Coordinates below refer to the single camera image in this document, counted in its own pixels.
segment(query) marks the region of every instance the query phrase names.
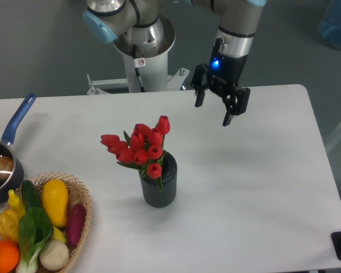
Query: pot handle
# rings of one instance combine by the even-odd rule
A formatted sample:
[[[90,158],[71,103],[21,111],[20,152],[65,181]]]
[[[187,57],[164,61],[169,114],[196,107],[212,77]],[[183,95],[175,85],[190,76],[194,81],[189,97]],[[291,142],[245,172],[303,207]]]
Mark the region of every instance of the pot handle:
[[[1,141],[7,143],[7,144],[13,144],[15,139],[15,133],[16,129],[18,128],[20,122],[24,118],[24,116],[27,114],[28,110],[32,106],[36,99],[36,96],[34,94],[29,94],[24,99],[22,104],[19,106],[9,123],[7,124],[4,133],[2,134]]]

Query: woven basket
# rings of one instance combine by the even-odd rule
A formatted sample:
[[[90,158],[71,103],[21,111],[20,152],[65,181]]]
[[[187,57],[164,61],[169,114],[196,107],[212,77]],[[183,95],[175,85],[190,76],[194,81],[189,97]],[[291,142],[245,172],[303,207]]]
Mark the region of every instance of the woven basket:
[[[80,180],[73,175],[69,175],[67,173],[44,173],[42,175],[39,175],[37,177],[33,177],[30,179],[33,183],[35,188],[38,191],[38,194],[41,197],[41,193],[43,191],[43,186],[45,183],[52,179],[59,179],[62,180],[68,189],[68,211],[76,204],[81,203],[84,205],[86,209],[86,220],[85,220],[85,225],[82,230],[81,238],[80,241],[77,245],[77,247],[70,247],[68,244],[68,249],[69,249],[69,260],[68,263],[63,267],[61,270],[57,271],[50,271],[45,269],[40,262],[39,268],[36,273],[53,273],[53,272],[60,272],[60,273],[65,273],[67,272],[74,261],[76,260],[76,257],[78,256],[78,253],[81,251],[82,245],[84,244],[84,241],[86,239],[87,233],[89,231],[89,226],[90,226],[90,221],[91,221],[91,198],[89,191],[86,189],[85,185],[80,182]],[[21,190],[16,189],[15,194],[18,196],[21,196]],[[5,204],[4,210],[10,209],[9,204]]]

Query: cooking pot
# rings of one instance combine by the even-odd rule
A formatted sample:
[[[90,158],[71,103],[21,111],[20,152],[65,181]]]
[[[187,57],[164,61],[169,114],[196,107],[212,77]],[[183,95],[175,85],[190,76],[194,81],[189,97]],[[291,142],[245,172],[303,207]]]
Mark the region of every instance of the cooking pot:
[[[29,94],[17,109],[0,140],[0,203],[8,199],[8,191],[20,187],[24,180],[24,170],[15,157],[10,145],[14,143],[16,129],[35,101],[36,96]]]

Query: orange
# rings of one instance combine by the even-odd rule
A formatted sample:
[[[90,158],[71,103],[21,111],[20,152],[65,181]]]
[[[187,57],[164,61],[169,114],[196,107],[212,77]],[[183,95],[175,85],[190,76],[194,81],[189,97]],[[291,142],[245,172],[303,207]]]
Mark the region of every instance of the orange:
[[[20,258],[19,247],[9,240],[0,240],[0,273],[8,273],[15,268]]]

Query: blue led light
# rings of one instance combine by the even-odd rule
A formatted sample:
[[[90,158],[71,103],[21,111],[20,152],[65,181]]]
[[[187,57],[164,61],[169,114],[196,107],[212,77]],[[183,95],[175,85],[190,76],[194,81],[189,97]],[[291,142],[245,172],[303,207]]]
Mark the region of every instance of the blue led light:
[[[220,61],[215,59],[211,64],[213,69],[218,69],[220,67]]]

